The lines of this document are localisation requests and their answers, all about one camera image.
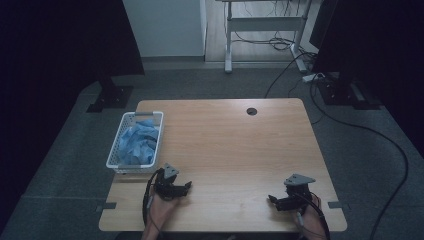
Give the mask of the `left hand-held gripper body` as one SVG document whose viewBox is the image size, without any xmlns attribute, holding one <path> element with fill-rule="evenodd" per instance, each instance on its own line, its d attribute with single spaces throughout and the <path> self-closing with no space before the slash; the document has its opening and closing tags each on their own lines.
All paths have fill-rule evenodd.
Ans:
<svg viewBox="0 0 424 240">
<path fill-rule="evenodd" d="M 168 163 L 158 170 L 154 190 L 163 200 L 172 200 L 175 194 L 181 191 L 180 186 L 174 185 L 178 173 L 179 171 Z"/>
</svg>

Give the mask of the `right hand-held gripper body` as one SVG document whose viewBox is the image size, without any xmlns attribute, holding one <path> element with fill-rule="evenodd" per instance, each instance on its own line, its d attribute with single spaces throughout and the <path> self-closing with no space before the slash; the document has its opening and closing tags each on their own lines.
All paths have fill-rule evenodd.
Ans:
<svg viewBox="0 0 424 240">
<path fill-rule="evenodd" d="M 282 205 L 283 211 L 300 209 L 302 212 L 312 203 L 312 193 L 309 184 L 315 179 L 300 174 L 292 174 L 284 181 L 286 186 L 286 198 L 279 199 L 278 204 Z"/>
</svg>

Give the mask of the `light blue shirt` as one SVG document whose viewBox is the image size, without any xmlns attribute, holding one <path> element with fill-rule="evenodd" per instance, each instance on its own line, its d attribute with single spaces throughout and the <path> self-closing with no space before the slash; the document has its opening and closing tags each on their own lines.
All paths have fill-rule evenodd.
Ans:
<svg viewBox="0 0 424 240">
<path fill-rule="evenodd" d="M 124 165 L 149 165 L 153 162 L 159 131 L 152 119 L 137 121 L 119 138 L 118 157 Z"/>
</svg>

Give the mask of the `white plastic basket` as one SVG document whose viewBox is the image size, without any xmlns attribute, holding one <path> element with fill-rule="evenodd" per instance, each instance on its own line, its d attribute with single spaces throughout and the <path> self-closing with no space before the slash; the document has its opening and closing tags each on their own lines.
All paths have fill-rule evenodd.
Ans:
<svg viewBox="0 0 424 240">
<path fill-rule="evenodd" d="M 159 137 L 153 162 L 149 165 L 124 165 L 118 157 L 119 138 L 123 135 L 124 131 L 127 128 L 134 126 L 137 121 L 143 121 L 147 119 L 152 119 L 154 122 L 154 127 L 159 131 Z M 157 168 L 159 159 L 159 152 L 164 128 L 163 120 L 164 114 L 160 111 L 125 113 L 121 118 L 121 122 L 119 124 L 115 139 L 113 141 L 106 162 L 106 166 L 110 169 L 113 169 L 117 173 L 153 173 Z"/>
</svg>

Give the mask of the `person's left hand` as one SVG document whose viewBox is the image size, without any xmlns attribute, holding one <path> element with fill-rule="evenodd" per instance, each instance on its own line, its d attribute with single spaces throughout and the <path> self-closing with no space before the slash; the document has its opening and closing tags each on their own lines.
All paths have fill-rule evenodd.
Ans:
<svg viewBox="0 0 424 240">
<path fill-rule="evenodd" d="M 179 199 L 163 200 L 160 196 L 152 196 L 148 207 L 147 225 L 159 231 L 169 220 L 179 203 Z"/>
</svg>

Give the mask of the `person's right hand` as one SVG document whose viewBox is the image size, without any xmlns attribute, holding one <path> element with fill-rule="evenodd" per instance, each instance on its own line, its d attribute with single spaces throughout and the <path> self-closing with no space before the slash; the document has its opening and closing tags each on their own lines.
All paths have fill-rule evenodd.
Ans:
<svg viewBox="0 0 424 240">
<path fill-rule="evenodd" d="M 298 211 L 295 210 L 291 213 L 291 217 L 300 233 L 307 229 L 311 232 L 324 234 L 319 214 L 312 206 L 308 206 L 303 214 L 298 214 Z"/>
</svg>

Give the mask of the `grey table foot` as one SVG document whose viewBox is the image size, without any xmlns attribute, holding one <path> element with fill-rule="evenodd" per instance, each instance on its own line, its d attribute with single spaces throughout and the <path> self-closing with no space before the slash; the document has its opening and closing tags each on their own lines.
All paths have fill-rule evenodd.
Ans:
<svg viewBox="0 0 424 240">
<path fill-rule="evenodd" d="M 96 207 L 96 212 L 102 212 L 103 210 L 107 210 L 107 209 L 115 209 L 116 208 L 117 203 L 116 202 L 105 202 L 101 205 L 98 205 Z"/>
<path fill-rule="evenodd" d="M 340 208 L 343 211 L 350 211 L 351 210 L 351 207 L 350 207 L 350 205 L 348 203 L 343 203 L 343 202 L 340 202 L 340 201 L 331 201 L 331 202 L 328 202 L 328 206 L 329 206 L 330 209 L 338 209 L 338 208 Z"/>
</svg>

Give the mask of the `black stand base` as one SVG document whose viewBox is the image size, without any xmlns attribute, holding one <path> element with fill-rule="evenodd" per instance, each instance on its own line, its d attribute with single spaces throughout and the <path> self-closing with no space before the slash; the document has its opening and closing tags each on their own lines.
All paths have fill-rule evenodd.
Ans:
<svg viewBox="0 0 424 240">
<path fill-rule="evenodd" d="M 90 104 L 87 113 L 100 113 L 105 108 L 125 108 L 131 96 L 132 86 L 117 86 L 110 77 L 99 80 L 101 92 Z"/>
<path fill-rule="evenodd" d="M 340 72 L 323 73 L 317 87 L 326 105 L 352 106 L 357 110 L 379 110 L 382 105 L 362 81 Z"/>
</svg>

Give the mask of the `white power strip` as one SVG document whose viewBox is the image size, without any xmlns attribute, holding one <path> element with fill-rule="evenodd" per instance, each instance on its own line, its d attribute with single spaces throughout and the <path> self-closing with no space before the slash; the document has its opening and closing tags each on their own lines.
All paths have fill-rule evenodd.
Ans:
<svg viewBox="0 0 424 240">
<path fill-rule="evenodd" d="M 319 79 L 324 79 L 324 78 L 325 78 L 325 75 L 323 73 L 315 73 L 315 74 L 303 76 L 302 81 L 304 83 L 309 83 L 309 82 L 312 82 L 314 80 L 319 80 Z"/>
</svg>

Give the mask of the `white panel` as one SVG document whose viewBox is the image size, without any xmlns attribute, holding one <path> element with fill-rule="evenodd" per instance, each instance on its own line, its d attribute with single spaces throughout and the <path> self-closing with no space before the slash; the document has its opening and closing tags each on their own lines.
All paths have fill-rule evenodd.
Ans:
<svg viewBox="0 0 424 240">
<path fill-rule="evenodd" d="M 205 0 L 123 0 L 142 57 L 203 57 Z"/>
</svg>

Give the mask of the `dark curtain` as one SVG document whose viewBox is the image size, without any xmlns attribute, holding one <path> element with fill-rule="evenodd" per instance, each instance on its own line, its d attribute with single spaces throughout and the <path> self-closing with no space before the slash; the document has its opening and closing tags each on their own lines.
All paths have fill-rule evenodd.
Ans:
<svg viewBox="0 0 424 240">
<path fill-rule="evenodd" d="M 322 0 L 312 70 L 362 81 L 424 157 L 424 0 Z"/>
<path fill-rule="evenodd" d="M 123 0 L 0 0 L 0 234 L 80 92 L 143 71 Z"/>
</svg>

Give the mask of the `white desk frame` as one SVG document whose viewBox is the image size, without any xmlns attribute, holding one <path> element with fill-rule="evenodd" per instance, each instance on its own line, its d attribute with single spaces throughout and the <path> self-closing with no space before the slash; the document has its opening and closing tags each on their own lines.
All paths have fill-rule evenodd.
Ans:
<svg viewBox="0 0 424 240">
<path fill-rule="evenodd" d="M 295 34 L 294 42 L 290 45 L 290 52 L 293 56 L 299 71 L 306 73 L 307 68 L 301 59 L 300 43 L 306 27 L 312 0 L 306 0 L 306 6 L 300 16 L 275 16 L 275 17 L 234 17 L 232 15 L 232 4 L 239 2 L 259 2 L 264 0 L 217 0 L 226 4 L 227 15 L 226 26 L 226 49 L 224 71 L 232 72 L 232 34 L 235 32 L 262 32 L 262 31 L 290 31 Z"/>
</svg>

